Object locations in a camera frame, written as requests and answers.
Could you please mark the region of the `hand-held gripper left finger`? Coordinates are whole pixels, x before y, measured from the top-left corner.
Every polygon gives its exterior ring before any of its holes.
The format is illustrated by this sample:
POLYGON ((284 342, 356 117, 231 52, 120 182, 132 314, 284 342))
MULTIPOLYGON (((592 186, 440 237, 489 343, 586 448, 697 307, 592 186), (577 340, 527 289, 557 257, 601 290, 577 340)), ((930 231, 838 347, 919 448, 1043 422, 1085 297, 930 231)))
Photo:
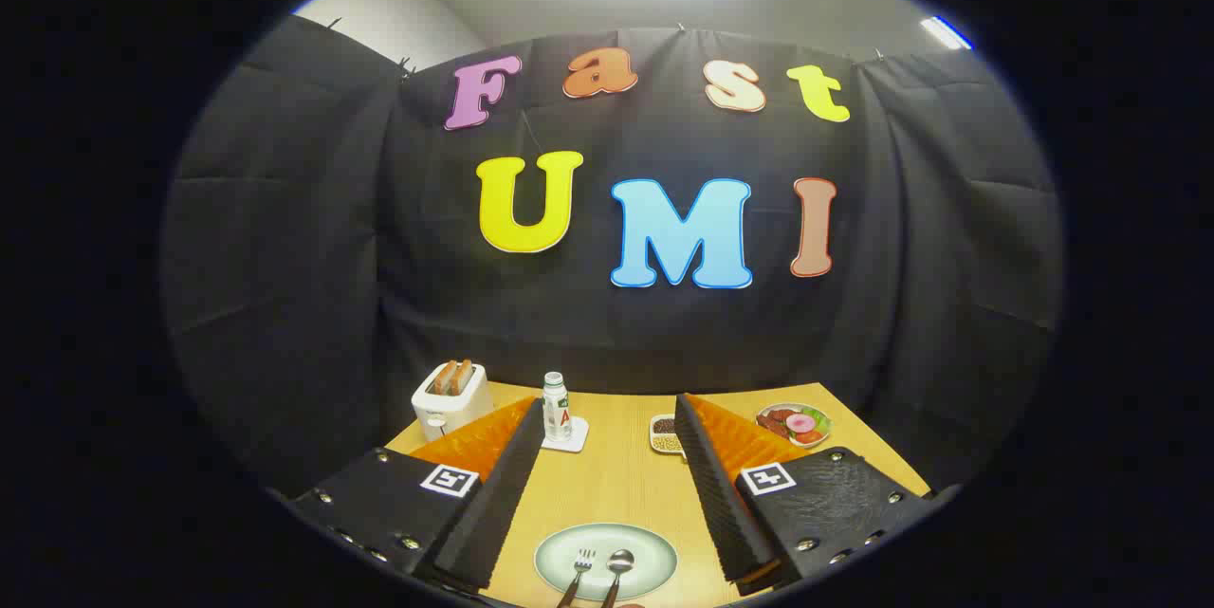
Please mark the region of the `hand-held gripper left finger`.
POLYGON ((541 400, 526 397, 413 451, 367 451, 285 505, 390 575, 478 592, 490 586, 541 441, 541 400))

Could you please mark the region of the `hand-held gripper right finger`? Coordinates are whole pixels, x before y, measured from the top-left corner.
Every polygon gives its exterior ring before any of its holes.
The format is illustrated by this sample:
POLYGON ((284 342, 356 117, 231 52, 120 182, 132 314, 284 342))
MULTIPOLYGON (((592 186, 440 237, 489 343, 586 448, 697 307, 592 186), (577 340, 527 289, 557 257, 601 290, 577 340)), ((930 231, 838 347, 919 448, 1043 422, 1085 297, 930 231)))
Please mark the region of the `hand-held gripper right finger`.
POLYGON ((742 596, 823 581, 940 507, 853 450, 807 451, 705 397, 677 396, 673 422, 724 576, 742 596))

